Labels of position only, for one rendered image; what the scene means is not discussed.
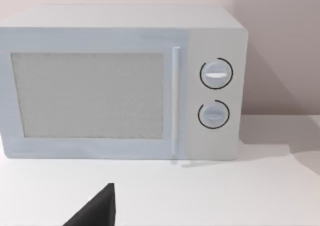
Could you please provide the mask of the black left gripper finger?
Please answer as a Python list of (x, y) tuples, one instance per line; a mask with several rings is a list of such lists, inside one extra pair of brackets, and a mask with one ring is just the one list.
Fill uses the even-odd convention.
[(115, 226), (115, 184), (108, 183), (63, 226)]

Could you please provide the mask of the pale blue microwave door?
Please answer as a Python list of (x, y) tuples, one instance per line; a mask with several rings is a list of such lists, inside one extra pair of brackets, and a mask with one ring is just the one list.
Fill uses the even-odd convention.
[(173, 159), (173, 47), (180, 47), (176, 158), (182, 158), (186, 30), (0, 27), (5, 155)]

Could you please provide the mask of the pale microwave oven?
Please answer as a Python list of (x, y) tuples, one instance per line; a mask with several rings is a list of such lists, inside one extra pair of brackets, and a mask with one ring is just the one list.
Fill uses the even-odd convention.
[[(0, 27), (157, 28), (187, 31), (183, 157), (167, 160), (232, 160), (237, 155), (248, 31), (216, 5), (45, 5), (0, 21)], [(229, 79), (221, 87), (204, 81), (206, 64), (223, 61)], [(224, 109), (222, 124), (205, 122), (205, 106)]]

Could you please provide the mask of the small pale microwave knob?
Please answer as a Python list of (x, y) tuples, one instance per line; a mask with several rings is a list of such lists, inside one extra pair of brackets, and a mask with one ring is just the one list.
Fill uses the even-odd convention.
[(218, 104), (205, 106), (203, 109), (203, 119), (211, 127), (219, 126), (225, 119), (224, 108)]

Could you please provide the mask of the large pale microwave knob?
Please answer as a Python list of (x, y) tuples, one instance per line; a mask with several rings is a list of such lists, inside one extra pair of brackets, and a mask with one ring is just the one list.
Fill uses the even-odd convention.
[(225, 85), (230, 77), (230, 68), (224, 61), (214, 61), (203, 68), (203, 80), (211, 88), (219, 88)]

